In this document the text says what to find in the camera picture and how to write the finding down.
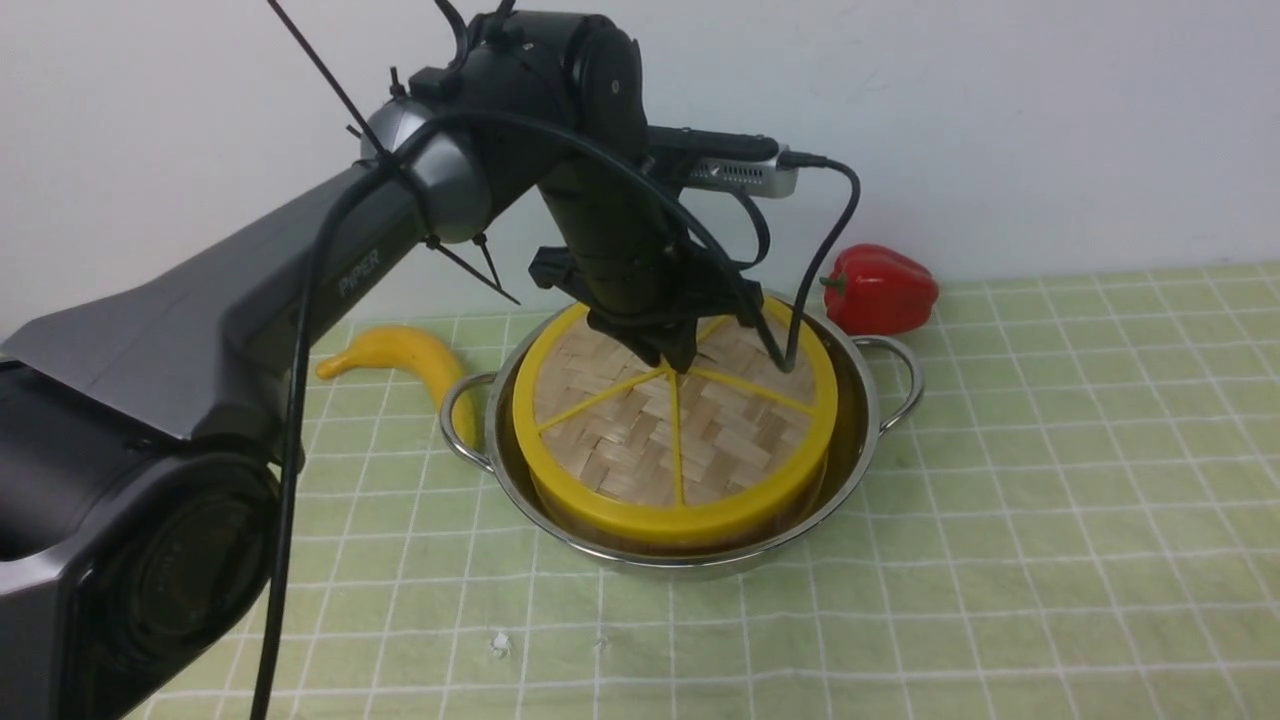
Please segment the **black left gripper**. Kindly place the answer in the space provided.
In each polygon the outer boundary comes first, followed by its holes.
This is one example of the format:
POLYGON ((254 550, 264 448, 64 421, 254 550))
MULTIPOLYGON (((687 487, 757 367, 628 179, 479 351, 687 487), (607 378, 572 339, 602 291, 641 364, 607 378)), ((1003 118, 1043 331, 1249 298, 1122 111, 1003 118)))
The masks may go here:
POLYGON ((553 170, 538 191, 564 243, 536 251, 529 266, 534 283, 586 306, 589 328, 645 365, 689 373, 705 318, 760 328, 760 286, 748 282, 744 296, 732 290, 649 190, 614 170, 553 170))

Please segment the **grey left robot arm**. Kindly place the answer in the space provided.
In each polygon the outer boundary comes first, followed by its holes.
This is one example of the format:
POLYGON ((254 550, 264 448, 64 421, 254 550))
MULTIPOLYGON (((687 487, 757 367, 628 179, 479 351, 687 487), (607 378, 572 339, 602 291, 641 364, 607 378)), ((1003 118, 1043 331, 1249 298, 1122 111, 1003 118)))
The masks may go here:
POLYGON ((4 341, 5 719, 122 719, 260 598, 265 716, 310 351, 415 247, 454 259, 538 190, 563 243, 531 278, 641 359, 689 368, 705 316, 762 324, 760 286, 678 192, 740 191, 699 164, 767 164, 776 140, 649 123, 639 45, 604 15, 439 8, 451 63, 393 82, 349 168, 4 341))

